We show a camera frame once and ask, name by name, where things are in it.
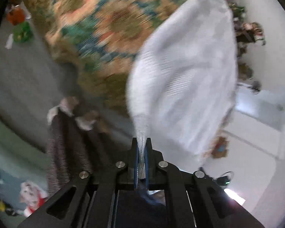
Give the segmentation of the grey knit sweater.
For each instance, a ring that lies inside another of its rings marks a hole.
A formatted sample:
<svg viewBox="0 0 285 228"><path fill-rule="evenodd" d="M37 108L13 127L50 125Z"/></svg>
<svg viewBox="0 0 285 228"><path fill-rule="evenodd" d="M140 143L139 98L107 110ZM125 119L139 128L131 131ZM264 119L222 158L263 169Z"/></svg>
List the grey knit sweater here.
<svg viewBox="0 0 285 228"><path fill-rule="evenodd" d="M149 136L187 155L208 151L234 104L236 55L226 0L188 0L147 38L126 89L141 162Z"/></svg>

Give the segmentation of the person leg grey trousers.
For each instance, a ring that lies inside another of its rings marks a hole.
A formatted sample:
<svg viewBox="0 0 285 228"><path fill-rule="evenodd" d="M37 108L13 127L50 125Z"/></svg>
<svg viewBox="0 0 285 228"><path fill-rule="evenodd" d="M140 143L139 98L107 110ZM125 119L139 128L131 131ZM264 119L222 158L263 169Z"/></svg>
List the person leg grey trousers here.
<svg viewBox="0 0 285 228"><path fill-rule="evenodd" d="M76 116L78 105L76 97L65 97L47 115L49 196L53 196L80 172L94 173L112 162L105 148L108 130L104 121L96 111Z"/></svg>

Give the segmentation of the cardboard box with items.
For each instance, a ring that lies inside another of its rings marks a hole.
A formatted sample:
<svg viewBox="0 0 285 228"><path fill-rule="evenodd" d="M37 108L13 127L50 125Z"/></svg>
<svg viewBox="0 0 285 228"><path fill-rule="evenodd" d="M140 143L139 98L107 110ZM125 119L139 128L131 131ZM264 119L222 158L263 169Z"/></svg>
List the cardboard box with items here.
<svg viewBox="0 0 285 228"><path fill-rule="evenodd" d="M212 158L225 158L228 155L228 145L229 141L226 137L219 137L217 144L215 145L213 151L211 152Z"/></svg>

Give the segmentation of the standing fan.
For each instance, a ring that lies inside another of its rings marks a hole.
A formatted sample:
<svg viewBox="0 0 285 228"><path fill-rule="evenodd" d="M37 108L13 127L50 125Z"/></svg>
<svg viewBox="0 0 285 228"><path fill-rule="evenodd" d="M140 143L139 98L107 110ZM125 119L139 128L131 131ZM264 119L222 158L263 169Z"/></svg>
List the standing fan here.
<svg viewBox="0 0 285 228"><path fill-rule="evenodd" d="M237 86L249 89L254 95L261 92L261 83L259 81L253 81L252 83L238 82Z"/></svg>

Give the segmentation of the sunflower pattern bed cover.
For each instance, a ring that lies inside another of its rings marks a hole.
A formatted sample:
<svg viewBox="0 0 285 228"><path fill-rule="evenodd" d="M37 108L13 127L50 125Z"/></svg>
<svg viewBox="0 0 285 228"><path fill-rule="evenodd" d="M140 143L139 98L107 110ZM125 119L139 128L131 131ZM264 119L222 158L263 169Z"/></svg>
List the sunflower pattern bed cover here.
<svg viewBox="0 0 285 228"><path fill-rule="evenodd" d="M24 0L50 54L79 86L126 115L126 81L147 38L187 0Z"/></svg>

